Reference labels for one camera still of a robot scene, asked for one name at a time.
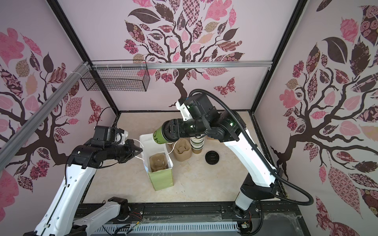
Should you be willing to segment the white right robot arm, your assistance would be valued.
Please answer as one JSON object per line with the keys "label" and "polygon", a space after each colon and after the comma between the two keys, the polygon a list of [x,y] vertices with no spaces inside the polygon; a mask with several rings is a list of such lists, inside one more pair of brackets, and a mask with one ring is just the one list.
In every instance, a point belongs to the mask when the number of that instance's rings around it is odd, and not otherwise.
{"label": "white right robot arm", "polygon": [[204,136],[216,139],[227,146],[248,170],[235,200],[238,210],[247,211],[251,204],[275,197],[277,170],[259,151],[237,113],[203,89],[195,89],[188,98],[181,98],[176,102],[176,108],[182,117],[164,122],[153,133],[157,144]]}

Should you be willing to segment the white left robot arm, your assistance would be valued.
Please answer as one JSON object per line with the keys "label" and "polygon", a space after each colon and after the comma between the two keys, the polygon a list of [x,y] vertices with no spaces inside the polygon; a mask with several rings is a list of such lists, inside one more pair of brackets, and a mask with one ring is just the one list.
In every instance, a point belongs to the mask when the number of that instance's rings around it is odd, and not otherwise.
{"label": "white left robot arm", "polygon": [[142,153],[141,146],[122,129],[96,126],[93,138],[77,146],[65,166],[65,177],[48,211],[27,236],[90,236],[112,219],[127,220],[128,201],[110,198],[103,206],[76,220],[75,214],[84,193],[105,160],[123,164]]}

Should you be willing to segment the white paper takeout bag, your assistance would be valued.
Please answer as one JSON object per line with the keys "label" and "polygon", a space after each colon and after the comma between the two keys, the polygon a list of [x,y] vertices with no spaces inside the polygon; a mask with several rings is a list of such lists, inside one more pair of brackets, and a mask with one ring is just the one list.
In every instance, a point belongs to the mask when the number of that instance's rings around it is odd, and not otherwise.
{"label": "white paper takeout bag", "polygon": [[140,159],[155,191],[166,189],[174,185],[173,162],[166,144],[157,144],[152,134],[144,134],[135,139],[142,148]]}

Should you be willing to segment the white green paper cup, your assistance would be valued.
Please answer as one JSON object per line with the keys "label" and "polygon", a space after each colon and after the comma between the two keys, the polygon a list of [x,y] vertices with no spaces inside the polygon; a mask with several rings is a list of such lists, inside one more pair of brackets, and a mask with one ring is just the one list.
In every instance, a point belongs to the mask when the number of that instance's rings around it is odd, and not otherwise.
{"label": "white green paper cup", "polygon": [[159,145],[168,143],[167,139],[164,137],[162,126],[153,133],[153,140]]}

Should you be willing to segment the black cup lid stack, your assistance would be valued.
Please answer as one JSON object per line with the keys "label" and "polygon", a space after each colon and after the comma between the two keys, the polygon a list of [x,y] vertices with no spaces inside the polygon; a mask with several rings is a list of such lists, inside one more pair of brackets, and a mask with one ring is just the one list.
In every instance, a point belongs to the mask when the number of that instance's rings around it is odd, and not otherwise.
{"label": "black cup lid stack", "polygon": [[209,151],[205,154],[205,161],[209,165],[216,165],[220,160],[220,156],[216,151]]}

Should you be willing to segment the single cardboard cup carrier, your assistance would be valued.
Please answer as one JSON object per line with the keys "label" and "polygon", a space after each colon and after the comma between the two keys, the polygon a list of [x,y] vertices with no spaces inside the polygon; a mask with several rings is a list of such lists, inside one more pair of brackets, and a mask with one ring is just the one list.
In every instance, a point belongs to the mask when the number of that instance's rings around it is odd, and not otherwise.
{"label": "single cardboard cup carrier", "polygon": [[156,153],[149,158],[151,172],[168,169],[168,161],[165,153]]}

